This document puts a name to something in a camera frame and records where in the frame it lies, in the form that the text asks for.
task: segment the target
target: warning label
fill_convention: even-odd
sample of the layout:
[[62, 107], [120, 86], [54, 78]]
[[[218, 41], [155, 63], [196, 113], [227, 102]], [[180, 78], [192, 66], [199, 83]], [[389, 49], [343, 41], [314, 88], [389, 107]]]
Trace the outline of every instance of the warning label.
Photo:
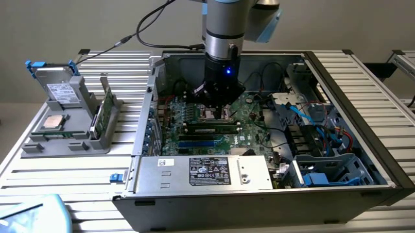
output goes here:
[[188, 182], [192, 186], [231, 184], [227, 157], [190, 158]]

